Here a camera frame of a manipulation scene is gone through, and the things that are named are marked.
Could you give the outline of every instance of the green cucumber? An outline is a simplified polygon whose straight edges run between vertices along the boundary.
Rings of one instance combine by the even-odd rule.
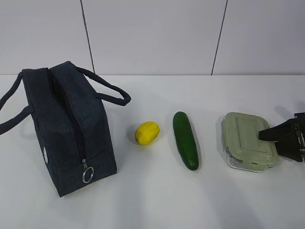
[[[173,117],[173,131],[179,154],[189,170],[197,170],[199,159],[191,124],[186,113],[179,111]]]

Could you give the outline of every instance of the lunch bag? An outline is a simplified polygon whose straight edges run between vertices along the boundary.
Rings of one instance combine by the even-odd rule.
[[[123,99],[97,93],[84,75],[119,92]],[[21,80],[29,105],[0,124],[0,135],[32,116],[46,167],[60,197],[117,172],[101,100],[125,106],[131,100],[125,91],[65,62],[50,69],[22,70],[1,98],[0,110]]]

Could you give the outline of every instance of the container lid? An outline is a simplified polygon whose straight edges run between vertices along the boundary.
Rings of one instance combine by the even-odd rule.
[[[261,117],[228,113],[222,121],[223,144],[227,152],[248,170],[261,170],[272,167],[278,160],[274,142],[258,139],[261,130],[269,124]]]

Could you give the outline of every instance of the bag handle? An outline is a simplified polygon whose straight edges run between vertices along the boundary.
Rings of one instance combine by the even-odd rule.
[[[4,104],[7,100],[16,92],[19,87],[22,79],[22,73],[18,74],[16,81],[13,86],[9,89],[9,91],[0,99],[0,110],[3,108]],[[0,135],[8,132],[16,125],[18,125],[22,120],[24,120],[27,116],[34,112],[34,109],[31,106],[26,106],[16,117],[12,118],[9,121],[6,121],[0,124]]]
[[[117,91],[118,93],[120,93],[123,96],[124,99],[115,98],[113,96],[110,96],[107,94],[102,94],[102,93],[97,93],[96,98],[102,99],[102,100],[105,100],[105,101],[108,101],[110,103],[117,104],[120,106],[126,106],[131,101],[131,97],[124,90],[122,90],[121,88],[119,88],[117,86],[111,85],[110,83],[106,82],[104,79],[99,77],[98,75],[90,72],[89,70],[79,68],[79,67],[76,67],[76,70],[79,71],[80,73],[88,76],[90,79],[92,79],[106,87],[109,87],[112,90]]]

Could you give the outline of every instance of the toy lemon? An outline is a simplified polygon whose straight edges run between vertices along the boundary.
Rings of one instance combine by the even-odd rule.
[[[135,139],[140,145],[148,145],[159,134],[160,128],[154,122],[142,123],[135,132]]]

